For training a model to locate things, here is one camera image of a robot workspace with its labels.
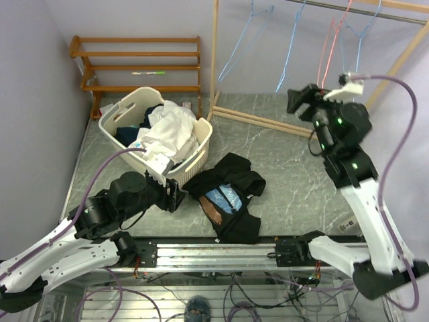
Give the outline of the blue hanger holding black shirt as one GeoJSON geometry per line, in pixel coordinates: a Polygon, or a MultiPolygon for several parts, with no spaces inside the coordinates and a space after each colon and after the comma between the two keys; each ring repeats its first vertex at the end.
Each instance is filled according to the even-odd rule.
{"type": "Polygon", "coordinates": [[[304,10],[305,6],[306,6],[307,0],[303,1],[301,4],[301,7],[299,8],[299,10],[297,10],[296,14],[295,14],[295,18],[294,18],[294,24],[293,24],[293,28],[292,28],[292,32],[291,32],[291,37],[290,37],[290,43],[288,46],[288,51],[286,53],[286,58],[284,61],[284,66],[282,69],[282,73],[280,75],[279,81],[278,81],[278,85],[275,89],[275,94],[279,93],[285,79],[288,73],[288,65],[290,62],[290,57],[291,57],[291,53],[292,53],[292,47],[294,45],[294,38],[296,35],[296,30],[297,30],[297,26],[298,26],[298,22],[300,20],[300,16],[302,14],[302,11],[304,10]]]}

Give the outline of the pink wire hanger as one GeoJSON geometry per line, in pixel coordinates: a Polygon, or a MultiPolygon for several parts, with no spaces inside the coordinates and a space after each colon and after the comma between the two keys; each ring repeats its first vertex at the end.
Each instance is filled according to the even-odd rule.
{"type": "Polygon", "coordinates": [[[343,22],[351,8],[353,0],[347,1],[347,6],[345,12],[339,22],[337,23],[334,18],[331,19],[331,22],[328,27],[328,31],[326,33],[326,37],[324,39],[322,52],[320,55],[319,65],[318,65],[318,74],[316,78],[317,85],[323,89],[326,78],[328,76],[332,55],[334,52],[334,48],[336,45],[336,40],[339,36],[339,32],[343,25],[343,22]]]}

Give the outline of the white t shirt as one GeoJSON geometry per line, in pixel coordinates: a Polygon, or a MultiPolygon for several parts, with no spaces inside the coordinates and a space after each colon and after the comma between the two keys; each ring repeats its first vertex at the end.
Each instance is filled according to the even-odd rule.
{"type": "Polygon", "coordinates": [[[164,101],[148,116],[150,128],[141,128],[130,148],[146,148],[164,154],[174,164],[187,160],[199,147],[193,134],[196,117],[193,112],[173,101],[164,101]]]}

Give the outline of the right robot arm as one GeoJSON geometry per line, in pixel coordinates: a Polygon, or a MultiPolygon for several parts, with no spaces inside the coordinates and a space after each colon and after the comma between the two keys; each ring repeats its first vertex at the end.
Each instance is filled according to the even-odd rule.
{"type": "Polygon", "coordinates": [[[402,243],[378,196],[377,171],[360,146],[372,128],[366,107],[329,95],[314,84],[301,91],[290,89],[287,112],[293,114],[307,105],[299,118],[313,125],[326,173],[351,207],[367,245],[350,248],[321,231],[311,231],[290,250],[277,247],[271,256],[278,266],[325,262],[351,277],[366,299],[375,300],[427,275],[428,263],[416,260],[402,243]]]}

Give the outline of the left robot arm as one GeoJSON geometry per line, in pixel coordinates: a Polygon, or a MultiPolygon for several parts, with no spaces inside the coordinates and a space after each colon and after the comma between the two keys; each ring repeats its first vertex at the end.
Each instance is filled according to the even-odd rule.
{"type": "Polygon", "coordinates": [[[124,221],[156,206],[174,212],[185,197],[175,180],[160,184],[126,172],[77,207],[48,235],[1,263],[1,311],[17,313],[55,288],[105,266],[130,266],[138,249],[124,221]]]}

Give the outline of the black t shirt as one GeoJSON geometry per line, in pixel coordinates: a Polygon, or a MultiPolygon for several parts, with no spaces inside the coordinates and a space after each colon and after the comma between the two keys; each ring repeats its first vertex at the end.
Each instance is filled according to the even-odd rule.
{"type": "Polygon", "coordinates": [[[213,168],[193,176],[183,189],[199,202],[221,243],[256,244],[261,219],[249,213],[248,205],[265,186],[248,159],[229,152],[213,168]]]}

